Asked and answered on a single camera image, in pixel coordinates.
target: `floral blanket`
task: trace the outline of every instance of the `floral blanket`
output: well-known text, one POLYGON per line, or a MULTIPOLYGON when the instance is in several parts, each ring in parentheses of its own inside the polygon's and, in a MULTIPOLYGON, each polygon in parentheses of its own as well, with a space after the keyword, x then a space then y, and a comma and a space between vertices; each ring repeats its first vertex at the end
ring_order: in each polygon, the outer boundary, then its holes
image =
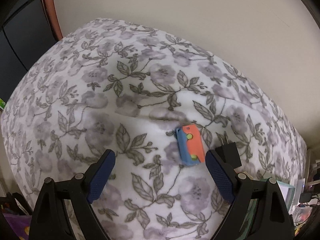
MULTIPOLYGON (((1 116, 15 179, 34 207, 44 178, 70 179, 105 149, 116 166, 93 203, 112 239, 210 239, 228 205, 205 164, 182 165, 174 129, 194 123, 205 151, 236 142, 238 171, 295 185, 306 144, 235 67, 189 41, 97 19, 47 51, 1 116)), ((67 203, 76 236, 72 207, 67 203)))

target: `black furniture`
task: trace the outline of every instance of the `black furniture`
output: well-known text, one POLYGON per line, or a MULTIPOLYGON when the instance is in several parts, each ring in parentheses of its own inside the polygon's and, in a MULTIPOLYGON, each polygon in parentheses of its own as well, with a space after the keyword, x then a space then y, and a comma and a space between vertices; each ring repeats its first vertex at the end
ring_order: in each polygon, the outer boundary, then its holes
POLYGON ((41 0, 0 0, 0 98, 55 43, 41 0))

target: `blue gripper pad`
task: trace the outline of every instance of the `blue gripper pad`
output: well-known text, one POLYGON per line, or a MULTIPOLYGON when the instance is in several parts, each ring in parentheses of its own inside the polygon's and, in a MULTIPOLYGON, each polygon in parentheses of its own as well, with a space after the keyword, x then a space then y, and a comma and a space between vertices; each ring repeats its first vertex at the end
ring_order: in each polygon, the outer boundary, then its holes
POLYGON ((205 165, 217 185, 222 198, 232 204, 235 200, 232 182, 210 151, 205 155, 205 165))
POLYGON ((87 201, 90 204, 92 204, 94 200, 100 197, 102 190, 106 185, 108 178, 111 174, 111 171, 115 166, 115 163, 116 155, 113 151, 110 151, 89 183, 87 201))

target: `screw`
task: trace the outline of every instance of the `screw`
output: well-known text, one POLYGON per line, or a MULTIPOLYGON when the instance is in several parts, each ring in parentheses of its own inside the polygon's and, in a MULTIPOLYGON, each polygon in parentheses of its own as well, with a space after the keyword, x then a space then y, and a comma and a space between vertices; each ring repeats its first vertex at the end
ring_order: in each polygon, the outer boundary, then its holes
POLYGON ((244 173, 239 173, 239 174, 238 174, 238 178, 239 178, 239 179, 246 179, 246 178, 247 178, 247 175, 245 175, 244 173))
POLYGON ((50 177, 47 177, 44 179, 44 183, 48 184, 51 182, 51 178, 50 177))
POLYGON ((83 173, 77 173, 77 174, 75 175, 75 178, 76 178, 76 179, 82 179, 82 178, 83 178, 83 173))
POLYGON ((270 182, 271 184, 276 184, 276 183, 277 183, 277 181, 276 181, 274 178, 270 178, 270 179, 269 179, 269 182, 270 182))

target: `black power adapter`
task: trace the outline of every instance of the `black power adapter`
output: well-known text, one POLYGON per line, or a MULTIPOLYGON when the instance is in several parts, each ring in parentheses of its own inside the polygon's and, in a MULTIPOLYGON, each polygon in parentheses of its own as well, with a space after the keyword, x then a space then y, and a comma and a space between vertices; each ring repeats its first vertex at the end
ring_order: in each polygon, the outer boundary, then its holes
POLYGON ((228 138, 225 134, 225 139, 227 144, 223 143, 223 139, 220 138, 222 142, 222 146, 217 147, 215 149, 216 153, 220 156, 220 158, 225 162, 232 166, 232 168, 238 168, 242 165, 241 159, 239 156, 239 152, 235 142, 228 143, 228 138))

